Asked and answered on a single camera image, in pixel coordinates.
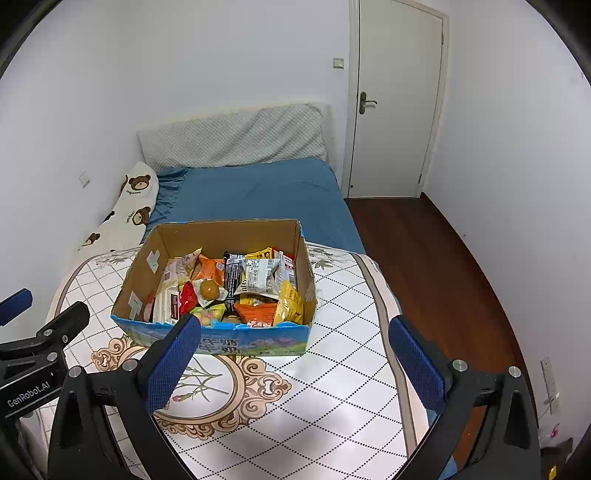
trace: white door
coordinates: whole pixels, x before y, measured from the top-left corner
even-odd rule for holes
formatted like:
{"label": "white door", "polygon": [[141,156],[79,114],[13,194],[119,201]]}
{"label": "white door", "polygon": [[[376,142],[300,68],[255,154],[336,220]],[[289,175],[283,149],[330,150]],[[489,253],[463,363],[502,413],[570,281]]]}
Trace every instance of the white door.
{"label": "white door", "polygon": [[[431,135],[441,18],[394,0],[359,0],[359,87],[349,197],[414,197]],[[365,113],[360,113],[366,92]]]}

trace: cardboard box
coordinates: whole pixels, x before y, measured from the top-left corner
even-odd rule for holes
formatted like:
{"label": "cardboard box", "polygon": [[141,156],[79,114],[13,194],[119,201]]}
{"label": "cardboard box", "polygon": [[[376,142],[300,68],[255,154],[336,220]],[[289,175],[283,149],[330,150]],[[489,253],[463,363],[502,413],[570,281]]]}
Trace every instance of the cardboard box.
{"label": "cardboard box", "polygon": [[278,248],[293,256],[296,287],[304,300],[304,324],[248,328],[223,322],[213,328],[203,327],[197,353],[304,353],[316,311],[316,287],[306,243],[297,220],[225,220],[156,226],[127,272],[113,305],[113,321],[140,345],[150,346],[164,338],[172,325],[145,323],[135,319],[143,318],[148,296],[157,290],[168,260],[182,257],[199,247],[209,258],[223,258],[226,251],[247,254],[266,247]]}

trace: door handle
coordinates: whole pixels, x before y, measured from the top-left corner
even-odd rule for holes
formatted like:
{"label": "door handle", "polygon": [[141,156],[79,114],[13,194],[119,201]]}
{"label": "door handle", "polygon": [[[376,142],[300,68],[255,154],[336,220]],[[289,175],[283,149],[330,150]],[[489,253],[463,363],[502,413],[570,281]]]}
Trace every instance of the door handle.
{"label": "door handle", "polygon": [[359,96],[359,114],[363,115],[365,113],[365,104],[366,103],[375,103],[378,104],[375,100],[367,100],[368,94],[365,92],[361,92]]}

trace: dark brown floor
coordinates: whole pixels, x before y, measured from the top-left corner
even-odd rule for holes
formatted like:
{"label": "dark brown floor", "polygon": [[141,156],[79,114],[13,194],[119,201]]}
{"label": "dark brown floor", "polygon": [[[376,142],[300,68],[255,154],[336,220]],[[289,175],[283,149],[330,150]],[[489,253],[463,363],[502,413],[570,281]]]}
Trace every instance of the dark brown floor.
{"label": "dark brown floor", "polygon": [[[349,199],[367,254],[378,262],[404,314],[450,359],[489,372],[525,372],[509,320],[480,267],[427,197]],[[475,409],[454,452],[461,468],[482,408]]]}

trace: silver bolt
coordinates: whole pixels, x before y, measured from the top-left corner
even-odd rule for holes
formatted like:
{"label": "silver bolt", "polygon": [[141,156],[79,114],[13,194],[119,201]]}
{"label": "silver bolt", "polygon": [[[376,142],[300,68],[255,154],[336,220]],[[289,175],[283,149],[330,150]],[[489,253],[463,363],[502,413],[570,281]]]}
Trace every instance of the silver bolt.
{"label": "silver bolt", "polygon": [[515,378],[519,378],[521,376],[521,370],[517,367],[509,367],[509,375]]}
{"label": "silver bolt", "polygon": [[454,360],[452,362],[452,367],[459,372],[465,372],[468,370],[468,364],[464,360]]}
{"label": "silver bolt", "polygon": [[135,368],[138,366],[138,363],[139,362],[135,358],[128,358],[125,362],[123,362],[121,368],[127,372],[131,372],[135,370]]}
{"label": "silver bolt", "polygon": [[70,368],[68,375],[70,375],[72,378],[76,378],[81,373],[82,373],[82,367],[80,365],[76,365],[76,366]]}

